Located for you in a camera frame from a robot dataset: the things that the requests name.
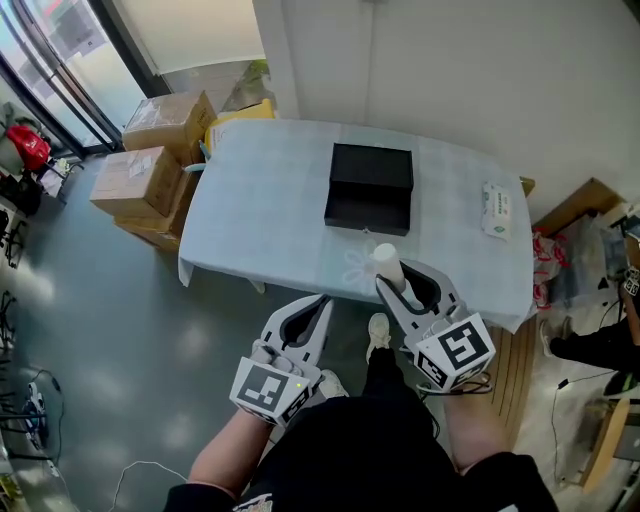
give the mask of black pants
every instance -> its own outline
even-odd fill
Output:
[[[390,348],[374,348],[371,352],[362,396],[418,404],[424,408],[416,392],[404,383],[404,375]]]
[[[640,347],[633,344],[626,318],[587,336],[555,338],[549,348],[562,359],[640,375]]]

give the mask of person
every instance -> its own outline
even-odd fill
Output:
[[[594,333],[579,336],[567,317],[561,332],[555,333],[547,320],[540,322],[540,340],[544,354],[615,371],[604,389],[609,398],[638,393],[640,380],[640,318],[638,298],[622,289],[620,292],[627,318]]]
[[[443,398],[450,460],[396,366],[386,315],[371,318],[369,334],[362,396],[325,371],[328,399],[300,411],[262,462],[272,426],[238,410],[169,491],[165,512],[557,511],[533,459],[509,452],[485,397]]]

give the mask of brown cardboard box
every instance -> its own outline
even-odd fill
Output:
[[[157,249],[177,252],[191,199],[201,174],[182,172],[168,217],[164,219],[116,217],[113,223]]]
[[[142,100],[122,134],[128,151],[164,146],[182,166],[204,162],[199,140],[216,119],[204,91]]]
[[[169,214],[181,172],[164,148],[109,155],[91,202],[114,216],[162,218]]]

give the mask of red bag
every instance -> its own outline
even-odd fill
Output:
[[[28,127],[13,125],[7,130],[7,137],[15,144],[27,171],[37,171],[49,160],[49,144]]]

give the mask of black box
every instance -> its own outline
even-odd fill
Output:
[[[411,151],[334,144],[324,223],[405,236],[412,190]]]

